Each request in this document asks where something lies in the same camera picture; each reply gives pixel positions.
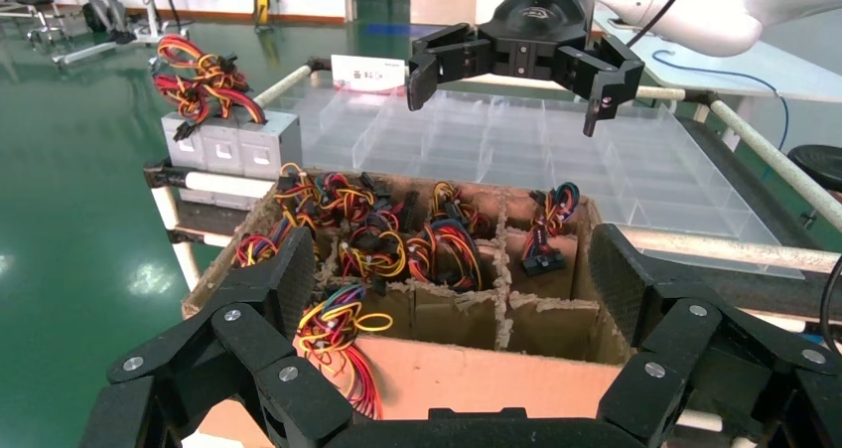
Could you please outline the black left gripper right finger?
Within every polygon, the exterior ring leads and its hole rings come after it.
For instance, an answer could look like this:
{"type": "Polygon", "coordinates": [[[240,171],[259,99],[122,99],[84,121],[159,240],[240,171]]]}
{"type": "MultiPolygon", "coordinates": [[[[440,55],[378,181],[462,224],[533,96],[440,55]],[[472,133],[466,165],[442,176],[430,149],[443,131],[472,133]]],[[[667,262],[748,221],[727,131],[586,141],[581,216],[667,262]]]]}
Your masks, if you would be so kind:
{"type": "Polygon", "coordinates": [[[589,272],[632,356],[597,416],[641,447],[668,438],[695,395],[735,437],[766,447],[841,443],[841,360],[748,314],[681,265],[640,254],[597,225],[589,272]]]}

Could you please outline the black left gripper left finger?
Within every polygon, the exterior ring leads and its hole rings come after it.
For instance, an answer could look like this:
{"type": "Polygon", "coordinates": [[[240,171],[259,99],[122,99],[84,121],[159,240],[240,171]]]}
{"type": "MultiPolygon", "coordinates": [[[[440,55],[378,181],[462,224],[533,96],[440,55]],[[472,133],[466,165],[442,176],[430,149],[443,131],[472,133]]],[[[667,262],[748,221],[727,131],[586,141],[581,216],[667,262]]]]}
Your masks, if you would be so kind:
{"type": "Polygon", "coordinates": [[[312,239],[297,229],[274,257],[230,271],[197,314],[118,357],[80,445],[178,447],[234,400],[274,445],[326,446],[352,410],[292,344],[313,286],[312,239]]]}

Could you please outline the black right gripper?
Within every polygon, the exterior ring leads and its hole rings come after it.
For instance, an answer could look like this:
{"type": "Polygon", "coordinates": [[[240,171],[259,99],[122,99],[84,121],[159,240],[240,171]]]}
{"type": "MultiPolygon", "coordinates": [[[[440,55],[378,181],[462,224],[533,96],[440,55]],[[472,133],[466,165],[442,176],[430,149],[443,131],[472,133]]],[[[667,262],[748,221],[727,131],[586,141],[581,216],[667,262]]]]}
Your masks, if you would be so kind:
{"type": "Polygon", "coordinates": [[[412,43],[405,95],[423,108],[440,83],[494,73],[555,82],[588,102],[583,134],[614,119],[636,97],[644,62],[626,44],[604,35],[586,48],[595,0],[503,0],[490,33],[460,23],[412,43]]]}

